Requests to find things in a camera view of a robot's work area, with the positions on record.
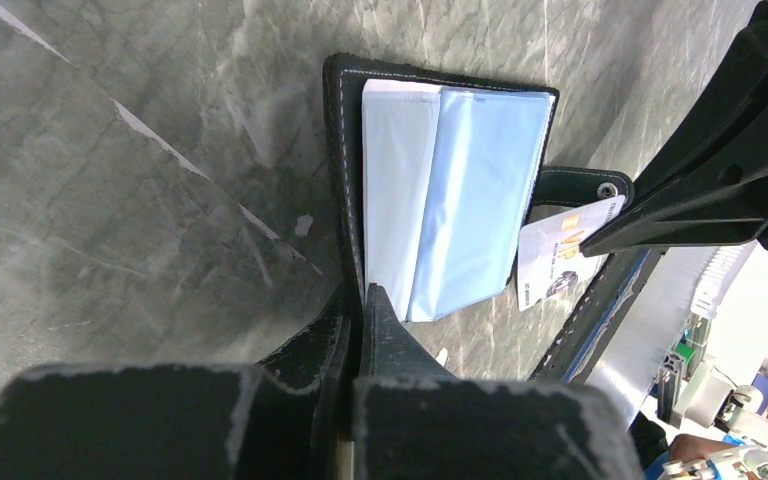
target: open wallet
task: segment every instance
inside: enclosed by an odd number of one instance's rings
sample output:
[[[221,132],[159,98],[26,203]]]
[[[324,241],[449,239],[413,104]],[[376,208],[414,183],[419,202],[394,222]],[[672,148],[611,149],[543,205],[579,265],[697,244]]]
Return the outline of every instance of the open wallet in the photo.
[[[622,173],[543,165],[552,88],[336,54],[323,96],[344,278],[360,305],[371,284],[383,286],[400,321],[501,293],[534,206],[593,203],[605,185],[626,203],[633,196]],[[364,155],[365,145],[375,150]],[[400,165],[405,151],[425,160]]]

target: gray marble surface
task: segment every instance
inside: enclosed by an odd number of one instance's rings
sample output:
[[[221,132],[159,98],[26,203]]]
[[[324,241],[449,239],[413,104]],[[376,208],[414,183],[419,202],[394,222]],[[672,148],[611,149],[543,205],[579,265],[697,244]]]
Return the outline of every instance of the gray marble surface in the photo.
[[[547,160],[635,175],[754,0],[0,0],[0,388],[64,361],[253,361],[340,281],[320,68],[561,91]],[[409,326],[523,378],[576,292]]]

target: black leather wallet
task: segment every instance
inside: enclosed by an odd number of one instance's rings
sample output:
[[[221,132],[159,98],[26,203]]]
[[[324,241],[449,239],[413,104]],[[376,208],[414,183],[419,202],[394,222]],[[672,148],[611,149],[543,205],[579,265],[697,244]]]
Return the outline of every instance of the black leather wallet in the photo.
[[[543,91],[559,96],[557,90],[536,85],[488,80],[465,75],[434,72],[411,65],[382,62],[338,53],[322,67],[323,103],[328,169],[332,195],[339,212],[338,246],[343,276],[363,305],[363,144],[361,140],[361,98],[368,79],[381,78],[424,82],[451,87],[499,91]],[[551,119],[546,140],[551,132]],[[528,211],[535,205],[576,207],[599,200],[599,187],[610,183],[616,194],[630,203],[631,179],[619,172],[568,167],[541,167]]]

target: marble table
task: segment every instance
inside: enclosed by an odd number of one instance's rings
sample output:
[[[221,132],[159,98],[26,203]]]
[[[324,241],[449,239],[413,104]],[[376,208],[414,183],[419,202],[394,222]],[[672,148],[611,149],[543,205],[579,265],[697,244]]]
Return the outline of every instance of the marble table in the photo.
[[[341,281],[334,52],[558,88],[556,165],[635,176],[754,0],[0,0],[0,388],[50,362],[250,362]],[[410,325],[525,378],[579,291]]]

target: hand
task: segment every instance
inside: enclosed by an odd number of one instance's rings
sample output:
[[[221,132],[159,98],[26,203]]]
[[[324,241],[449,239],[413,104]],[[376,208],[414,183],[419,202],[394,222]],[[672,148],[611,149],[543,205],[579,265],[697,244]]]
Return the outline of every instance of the hand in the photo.
[[[670,444],[670,460],[681,460],[684,463],[694,460],[707,460],[712,453],[734,448],[730,443],[708,440],[682,433],[677,435]]]

